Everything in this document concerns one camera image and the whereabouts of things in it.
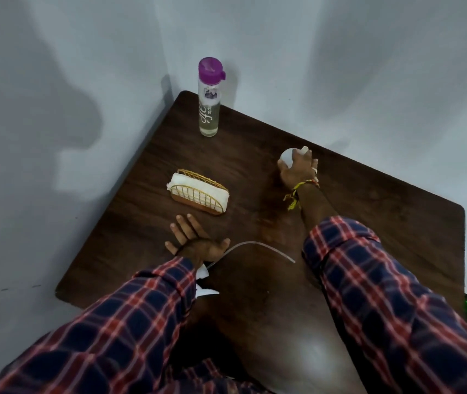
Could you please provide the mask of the person's right hand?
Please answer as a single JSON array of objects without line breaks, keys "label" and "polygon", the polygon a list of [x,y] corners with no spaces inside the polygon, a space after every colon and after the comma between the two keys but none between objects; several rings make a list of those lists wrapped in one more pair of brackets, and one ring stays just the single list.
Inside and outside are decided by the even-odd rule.
[{"label": "person's right hand", "polygon": [[304,155],[294,152],[293,165],[289,169],[289,175],[282,178],[283,185],[292,190],[296,185],[306,181],[318,182],[317,178],[318,160],[312,157],[312,151],[309,149]]}]

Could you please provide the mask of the person's left hand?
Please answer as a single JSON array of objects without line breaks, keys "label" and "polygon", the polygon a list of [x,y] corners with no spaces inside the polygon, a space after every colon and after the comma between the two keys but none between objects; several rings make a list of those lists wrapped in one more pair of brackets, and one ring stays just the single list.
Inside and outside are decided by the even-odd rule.
[{"label": "person's left hand", "polygon": [[221,241],[211,238],[192,214],[187,214],[184,217],[192,225],[196,238],[187,242],[178,242],[176,239],[176,221],[171,223],[170,230],[176,242],[181,244],[181,250],[174,257],[188,258],[196,270],[205,262],[212,263],[219,260],[223,254],[216,252],[216,243]]}]

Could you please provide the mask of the white cup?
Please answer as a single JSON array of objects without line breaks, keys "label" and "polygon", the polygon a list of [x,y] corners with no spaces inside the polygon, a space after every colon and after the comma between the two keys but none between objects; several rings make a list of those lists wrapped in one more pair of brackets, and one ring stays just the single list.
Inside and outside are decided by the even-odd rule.
[{"label": "white cup", "polygon": [[309,148],[308,146],[303,146],[301,149],[297,149],[297,148],[289,148],[289,149],[286,149],[280,156],[280,160],[285,163],[285,165],[288,167],[288,169],[290,169],[293,165],[293,155],[294,155],[294,152],[300,154],[300,155],[304,155],[306,152],[309,151]]}]

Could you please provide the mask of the person's right forearm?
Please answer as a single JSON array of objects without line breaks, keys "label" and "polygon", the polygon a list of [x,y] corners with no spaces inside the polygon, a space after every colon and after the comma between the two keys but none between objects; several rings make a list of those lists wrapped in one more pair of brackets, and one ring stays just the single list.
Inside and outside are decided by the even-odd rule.
[{"label": "person's right forearm", "polygon": [[368,391],[376,394],[467,394],[467,323],[360,222],[321,219],[313,181],[292,190],[311,230],[305,263]]}]

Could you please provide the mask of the person's left forearm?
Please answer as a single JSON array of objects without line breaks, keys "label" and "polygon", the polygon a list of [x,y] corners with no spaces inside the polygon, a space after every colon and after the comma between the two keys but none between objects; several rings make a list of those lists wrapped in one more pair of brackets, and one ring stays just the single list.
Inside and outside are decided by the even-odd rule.
[{"label": "person's left forearm", "polygon": [[139,272],[15,359],[0,394],[179,394],[164,370],[195,295],[189,258]]}]

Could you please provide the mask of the thin white curved tube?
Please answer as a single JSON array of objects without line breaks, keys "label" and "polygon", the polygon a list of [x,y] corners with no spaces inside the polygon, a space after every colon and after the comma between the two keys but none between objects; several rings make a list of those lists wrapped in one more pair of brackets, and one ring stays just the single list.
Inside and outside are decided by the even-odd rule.
[{"label": "thin white curved tube", "polygon": [[[223,253],[222,257],[219,258],[219,260],[221,260],[222,258],[224,258],[225,256],[227,256],[227,255],[228,255],[230,252],[232,252],[233,250],[237,249],[238,247],[244,246],[244,245],[259,245],[259,246],[262,246],[262,247],[264,247],[264,248],[266,248],[266,249],[269,249],[269,250],[271,250],[271,251],[276,252],[277,254],[279,254],[279,255],[282,256],[283,258],[289,260],[290,262],[292,262],[292,263],[294,263],[294,264],[296,263],[296,261],[295,261],[293,258],[291,258],[291,257],[290,257],[289,255],[287,255],[286,253],[284,253],[284,252],[278,250],[277,248],[272,247],[272,246],[270,246],[270,245],[268,245],[268,244],[264,244],[264,243],[256,242],[256,241],[241,242],[241,243],[238,243],[238,244],[236,244],[236,245],[233,245],[232,247],[228,248],[228,249]],[[217,261],[215,261],[215,262],[212,262],[211,264],[207,265],[206,267],[207,267],[208,269],[211,268],[212,266],[214,266],[215,264],[217,264],[217,262],[218,262],[219,260],[217,260]]]}]

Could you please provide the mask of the white paper piece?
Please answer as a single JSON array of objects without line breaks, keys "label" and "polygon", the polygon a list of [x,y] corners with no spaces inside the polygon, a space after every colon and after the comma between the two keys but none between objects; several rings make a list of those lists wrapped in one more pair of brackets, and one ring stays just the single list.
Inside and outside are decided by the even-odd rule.
[{"label": "white paper piece", "polygon": [[[196,272],[196,280],[209,277],[209,271],[206,265],[202,264]],[[219,292],[213,289],[202,288],[198,283],[196,284],[196,298],[210,295],[218,295]]]}]

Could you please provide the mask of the clear bottle with purple cap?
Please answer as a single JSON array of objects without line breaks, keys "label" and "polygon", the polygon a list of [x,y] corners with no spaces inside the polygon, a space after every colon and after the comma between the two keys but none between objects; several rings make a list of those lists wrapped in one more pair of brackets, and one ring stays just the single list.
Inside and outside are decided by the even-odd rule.
[{"label": "clear bottle with purple cap", "polygon": [[207,137],[217,134],[221,106],[221,84],[226,80],[222,63],[205,57],[198,63],[199,130]]}]

